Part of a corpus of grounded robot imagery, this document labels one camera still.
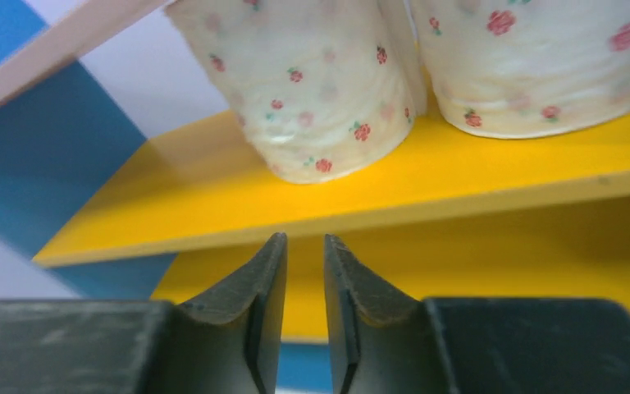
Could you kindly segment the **blue pink yellow shelf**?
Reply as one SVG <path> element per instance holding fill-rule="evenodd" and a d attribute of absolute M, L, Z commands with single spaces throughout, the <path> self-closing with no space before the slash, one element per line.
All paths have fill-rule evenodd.
<path fill-rule="evenodd" d="M 166 254 L 182 301 L 289 237 L 282 336 L 327 338 L 335 234 L 412 296 L 575 296 L 630 311 L 630 113 L 559 135 L 472 135 L 427 107 L 347 176 L 282 180 L 166 16 L 85 1 L 45 25 L 0 1 L 0 237 L 56 273 Z"/>

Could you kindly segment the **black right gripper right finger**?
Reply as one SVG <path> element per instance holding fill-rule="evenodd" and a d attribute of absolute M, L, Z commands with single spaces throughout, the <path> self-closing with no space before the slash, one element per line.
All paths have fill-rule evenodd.
<path fill-rule="evenodd" d="M 336 393 L 455 393 L 442 336 L 426 306 L 324 238 L 324 294 Z"/>

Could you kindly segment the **white floral paper roll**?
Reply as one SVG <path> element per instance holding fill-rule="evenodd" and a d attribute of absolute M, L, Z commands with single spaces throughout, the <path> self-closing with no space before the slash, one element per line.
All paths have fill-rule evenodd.
<path fill-rule="evenodd" d="M 401 1 L 175 1 L 164 10 L 284 181 L 347 176 L 385 157 L 425 112 Z"/>
<path fill-rule="evenodd" d="M 559 135 L 630 113 L 630 0 L 412 1 L 441 115 L 472 135 Z"/>

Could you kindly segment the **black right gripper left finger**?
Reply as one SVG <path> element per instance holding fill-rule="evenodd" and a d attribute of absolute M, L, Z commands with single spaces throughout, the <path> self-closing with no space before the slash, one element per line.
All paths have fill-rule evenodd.
<path fill-rule="evenodd" d="M 148 393 L 273 393 L 285 304 L 287 236 L 173 305 L 154 345 Z"/>

